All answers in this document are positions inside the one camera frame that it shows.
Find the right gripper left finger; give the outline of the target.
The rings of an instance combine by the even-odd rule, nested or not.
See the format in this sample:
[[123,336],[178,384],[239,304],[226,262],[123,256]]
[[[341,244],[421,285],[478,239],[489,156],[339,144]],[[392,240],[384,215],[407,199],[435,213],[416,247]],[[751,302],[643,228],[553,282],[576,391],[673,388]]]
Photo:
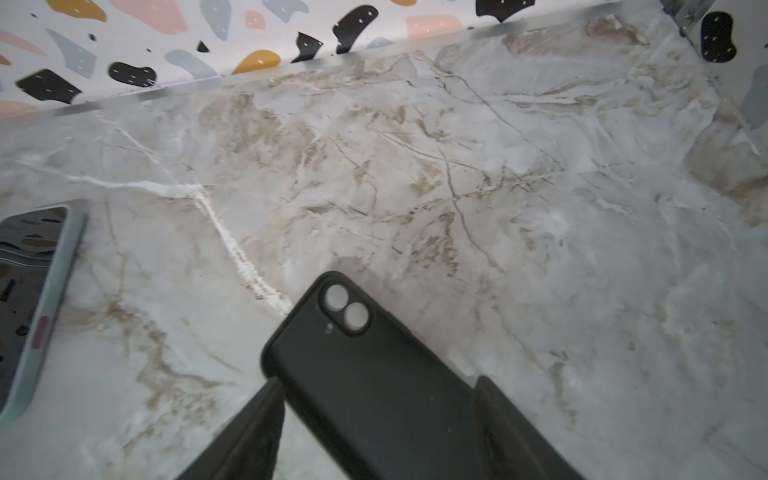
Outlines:
[[271,480],[284,418],[285,389],[271,378],[179,477]]

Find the black phone case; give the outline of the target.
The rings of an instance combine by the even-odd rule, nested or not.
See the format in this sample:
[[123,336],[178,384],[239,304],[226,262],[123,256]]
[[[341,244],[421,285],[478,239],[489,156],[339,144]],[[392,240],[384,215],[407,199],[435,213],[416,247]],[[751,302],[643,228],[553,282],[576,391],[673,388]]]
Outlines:
[[261,366],[352,479],[481,479],[472,389],[338,271],[321,274]]

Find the light blue phone case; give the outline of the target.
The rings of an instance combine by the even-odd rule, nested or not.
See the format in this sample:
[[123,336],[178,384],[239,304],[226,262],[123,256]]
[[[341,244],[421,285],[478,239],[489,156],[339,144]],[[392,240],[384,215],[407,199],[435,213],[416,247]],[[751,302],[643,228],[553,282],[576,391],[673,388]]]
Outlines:
[[70,204],[53,204],[33,210],[58,206],[65,207],[68,210],[68,216],[62,227],[57,249],[35,310],[31,330],[21,357],[20,370],[14,380],[10,399],[6,404],[1,403],[1,422],[3,424],[10,423],[21,416],[34,395],[53,325],[67,289],[72,266],[86,225],[86,214]]

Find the purple edged phone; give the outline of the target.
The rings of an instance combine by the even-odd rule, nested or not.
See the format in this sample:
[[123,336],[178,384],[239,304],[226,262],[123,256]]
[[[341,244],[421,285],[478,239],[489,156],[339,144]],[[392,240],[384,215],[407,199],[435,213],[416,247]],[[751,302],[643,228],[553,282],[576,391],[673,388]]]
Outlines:
[[65,207],[38,209],[1,221],[1,403],[6,404],[43,291]]

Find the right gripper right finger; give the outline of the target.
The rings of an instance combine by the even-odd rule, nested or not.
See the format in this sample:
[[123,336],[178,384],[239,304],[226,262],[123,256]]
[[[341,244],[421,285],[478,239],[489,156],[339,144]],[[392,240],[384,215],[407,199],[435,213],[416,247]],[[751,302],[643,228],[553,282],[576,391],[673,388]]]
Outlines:
[[473,390],[473,424],[487,479],[583,479],[487,376]]

